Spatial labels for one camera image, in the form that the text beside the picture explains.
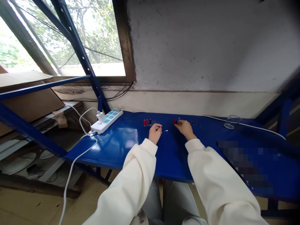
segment white sweatshirt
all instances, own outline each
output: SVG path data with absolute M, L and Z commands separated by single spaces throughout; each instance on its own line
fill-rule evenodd
M 205 148 L 199 139 L 188 141 L 185 147 L 209 225 L 268 224 L 260 216 L 259 204 L 251 191 L 213 148 Z M 148 224 L 147 216 L 140 209 L 154 176 L 157 148 L 147 138 L 132 147 L 123 170 L 101 194 L 95 213 L 84 225 L 129 225 L 141 221 L 143 225 Z M 182 224 L 205 225 L 205 222 L 186 219 Z

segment wooden floor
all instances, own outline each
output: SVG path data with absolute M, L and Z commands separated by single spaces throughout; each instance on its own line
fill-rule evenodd
M 101 174 L 105 177 L 108 170 L 102 169 Z M 117 176 L 118 171 L 113 171 L 109 181 Z M 80 225 L 97 207 L 99 196 L 107 187 L 90 177 L 82 177 L 79 181 L 82 185 L 82 193 L 77 199 L 67 200 L 67 209 L 63 224 Z M 207 220 L 204 207 L 201 203 L 196 187 L 190 185 L 195 197 L 201 217 Z M 257 198 L 261 209 L 267 209 L 268 200 Z M 26 193 L 10 189 L 0 189 L 0 224 L 5 225 L 57 225 L 62 213 L 63 199 L 36 193 Z M 280 209 L 293 208 L 294 205 L 280 202 Z M 284 220 L 267 219 L 270 225 L 288 224 Z

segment power strip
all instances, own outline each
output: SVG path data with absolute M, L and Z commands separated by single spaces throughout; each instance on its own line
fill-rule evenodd
M 107 128 L 113 124 L 113 122 L 116 121 L 121 115 L 123 114 L 123 110 L 118 110 L 115 108 L 112 111 L 110 111 L 108 114 L 105 115 L 105 120 L 103 122 L 97 121 L 92 126 L 91 129 L 100 133 L 104 133 L 104 131 L 107 130 Z

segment person's left hand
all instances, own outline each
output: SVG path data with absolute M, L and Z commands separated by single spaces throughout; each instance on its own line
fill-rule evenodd
M 149 140 L 156 145 L 162 133 L 162 125 L 153 124 L 149 131 Z

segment blue table surface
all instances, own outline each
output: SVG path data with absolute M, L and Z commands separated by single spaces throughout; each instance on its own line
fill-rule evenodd
M 300 199 L 298 148 L 276 134 L 243 125 L 229 130 L 223 121 L 208 117 L 124 112 L 103 134 L 94 134 L 98 144 L 77 162 L 121 170 L 132 146 L 148 138 L 150 127 L 144 127 L 144 119 L 152 119 L 152 124 L 162 124 L 163 130 L 157 143 L 155 175 L 192 183 L 184 146 L 187 140 L 173 125 L 174 119 L 179 117 L 194 121 L 194 134 L 203 145 L 214 148 L 249 183 L 256 195 L 284 201 Z M 242 122 L 263 128 L 253 119 Z M 94 143 L 91 137 L 84 137 L 65 158 L 74 160 Z

